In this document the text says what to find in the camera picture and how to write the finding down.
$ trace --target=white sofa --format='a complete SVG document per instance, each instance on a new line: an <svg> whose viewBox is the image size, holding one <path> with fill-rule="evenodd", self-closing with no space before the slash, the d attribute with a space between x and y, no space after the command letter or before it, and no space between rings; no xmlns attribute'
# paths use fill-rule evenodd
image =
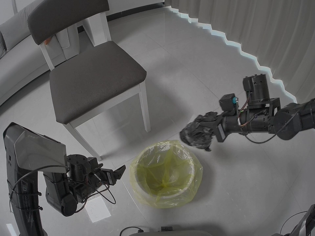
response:
<svg viewBox="0 0 315 236"><path fill-rule="evenodd" d="M54 35L47 50L55 66L79 54L77 26L70 26ZM0 59L0 105L48 70L40 46L29 35Z"/></svg>

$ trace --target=curtain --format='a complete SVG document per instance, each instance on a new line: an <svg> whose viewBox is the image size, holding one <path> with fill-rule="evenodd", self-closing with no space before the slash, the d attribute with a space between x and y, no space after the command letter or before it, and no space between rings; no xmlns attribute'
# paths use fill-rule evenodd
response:
<svg viewBox="0 0 315 236"><path fill-rule="evenodd" d="M298 103L315 97L315 0L165 0L270 67Z"/></svg>

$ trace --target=transparent plastic bag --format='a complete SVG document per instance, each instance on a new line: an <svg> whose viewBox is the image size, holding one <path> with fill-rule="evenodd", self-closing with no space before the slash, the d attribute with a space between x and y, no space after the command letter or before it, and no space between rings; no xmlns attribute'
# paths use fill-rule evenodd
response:
<svg viewBox="0 0 315 236"><path fill-rule="evenodd" d="M203 167L178 140L144 149L130 165L136 198L155 208L179 207L190 202L202 179Z"/></svg>

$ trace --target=tile floor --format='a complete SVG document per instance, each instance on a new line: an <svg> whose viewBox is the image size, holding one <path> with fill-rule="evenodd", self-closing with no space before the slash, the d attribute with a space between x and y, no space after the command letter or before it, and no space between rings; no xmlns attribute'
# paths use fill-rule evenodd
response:
<svg viewBox="0 0 315 236"><path fill-rule="evenodd" d="M178 139L178 132L193 115L218 109L218 99L235 93L245 101L242 78L261 73L253 60L227 46L198 23L189 23L169 8L160 8L109 22L112 40L147 70L147 96L152 130L144 130L139 97L133 96L79 127L85 139L103 156L105 167L126 164L145 147L157 141ZM90 46L80 33L81 51ZM269 83L271 97L282 106L292 102L280 86ZM67 147L68 154L89 156L84 148L55 121L49 73L27 85L0 107L0 130L16 122L50 136ZM253 134L264 140L268 134ZM157 231L201 229L213 236L245 236L278 233L292 214L314 203L315 179L309 174L315 155L311 150L314 131L299 133L290 141L274 138L257 145L237 134L224 143L214 139L212 152L191 148L204 168L203 180L194 200L174 209L154 209L133 197L127 170L112 187L117 204L106 203L111 217L92 223L86 210L63 217L40 197L43 228L48 235L119 235L127 226ZM5 157L0 143L1 157ZM0 234L9 235L6 224L17 230L9 212L5 160L1 160ZM39 174L39 191L45 192ZM290 219L288 233L301 215ZM125 231L129 235L136 231Z"/></svg>

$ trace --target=chair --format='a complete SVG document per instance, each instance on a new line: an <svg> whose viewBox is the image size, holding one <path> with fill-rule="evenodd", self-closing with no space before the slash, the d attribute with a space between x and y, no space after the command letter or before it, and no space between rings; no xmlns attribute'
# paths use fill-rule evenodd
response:
<svg viewBox="0 0 315 236"><path fill-rule="evenodd" d="M51 70L50 91L56 121L98 161L100 155L76 129L80 124L138 93L145 130L151 130L145 86L147 72L110 41L105 14L108 10L107 0L44 0L28 18L32 37L40 45ZM55 68L43 42L82 20L95 46Z"/></svg>

